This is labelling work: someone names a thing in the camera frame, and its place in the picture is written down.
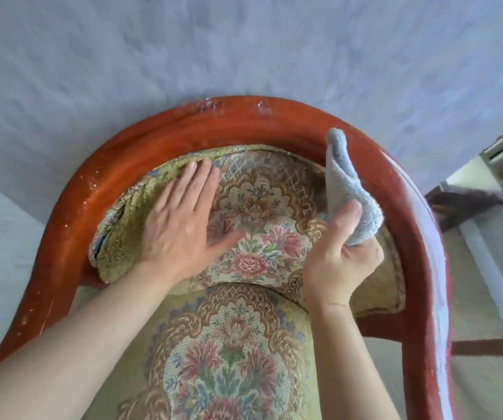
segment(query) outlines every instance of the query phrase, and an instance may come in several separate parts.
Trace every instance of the microfiber cloth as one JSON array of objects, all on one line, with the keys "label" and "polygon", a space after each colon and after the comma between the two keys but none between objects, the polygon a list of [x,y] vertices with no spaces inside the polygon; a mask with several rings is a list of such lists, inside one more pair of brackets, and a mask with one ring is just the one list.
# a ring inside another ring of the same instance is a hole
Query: microfiber cloth
[{"label": "microfiber cloth", "polygon": [[345,133],[337,128],[331,128],[327,132],[325,189],[330,218],[349,200],[356,199],[362,205],[360,222],[351,237],[346,240],[346,246],[358,245],[378,233],[383,223],[382,210],[372,195],[362,188],[346,151]]}]

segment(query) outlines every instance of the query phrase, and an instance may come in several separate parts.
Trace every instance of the person's left arm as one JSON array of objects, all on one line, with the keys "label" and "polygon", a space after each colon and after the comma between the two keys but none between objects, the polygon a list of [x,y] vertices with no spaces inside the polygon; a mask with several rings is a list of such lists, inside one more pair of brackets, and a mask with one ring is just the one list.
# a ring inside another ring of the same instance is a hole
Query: person's left arm
[{"label": "person's left arm", "polygon": [[158,198],[141,253],[120,280],[0,364],[0,420],[80,419],[122,353],[174,284],[198,274],[245,232],[209,245],[206,224],[220,178],[188,164]]}]

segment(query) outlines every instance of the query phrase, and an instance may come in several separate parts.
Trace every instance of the forearm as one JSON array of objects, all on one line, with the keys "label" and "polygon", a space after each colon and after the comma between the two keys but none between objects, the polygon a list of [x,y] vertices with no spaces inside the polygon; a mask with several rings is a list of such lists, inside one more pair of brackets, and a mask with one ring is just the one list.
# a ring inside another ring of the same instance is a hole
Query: forearm
[{"label": "forearm", "polygon": [[0,364],[0,419],[80,419],[167,287],[136,267]]},{"label": "forearm", "polygon": [[399,419],[349,307],[310,310],[324,420]]}]

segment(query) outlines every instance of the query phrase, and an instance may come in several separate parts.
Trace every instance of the person's right arm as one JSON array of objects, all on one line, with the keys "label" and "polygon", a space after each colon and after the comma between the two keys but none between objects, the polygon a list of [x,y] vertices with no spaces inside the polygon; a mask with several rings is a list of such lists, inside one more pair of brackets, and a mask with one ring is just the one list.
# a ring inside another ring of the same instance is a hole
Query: person's right arm
[{"label": "person's right arm", "polygon": [[324,420],[399,420],[350,310],[354,289],[383,260],[376,239],[343,246],[361,212],[356,201],[344,205],[304,263],[321,414]]}]

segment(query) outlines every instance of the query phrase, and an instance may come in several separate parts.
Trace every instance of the reddish-brown wood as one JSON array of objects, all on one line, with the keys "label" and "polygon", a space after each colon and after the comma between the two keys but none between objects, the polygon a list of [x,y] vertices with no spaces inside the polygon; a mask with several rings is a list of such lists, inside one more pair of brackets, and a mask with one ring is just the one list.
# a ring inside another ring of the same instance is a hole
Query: reddish-brown wood
[{"label": "reddish-brown wood", "polygon": [[53,209],[30,283],[0,346],[0,361],[67,315],[81,280],[94,279],[86,252],[98,223],[140,176],[179,155],[231,144],[268,144],[324,164],[324,136],[333,126],[347,134],[359,176],[385,212],[406,280],[405,311],[391,319],[363,318],[360,327],[369,335],[402,341],[409,419],[451,419],[448,273],[423,195],[365,134],[328,113],[282,98],[222,97],[177,107],[130,126],[95,151]]},{"label": "reddish-brown wood", "polygon": [[452,355],[503,357],[503,339],[458,340],[452,342]]}]

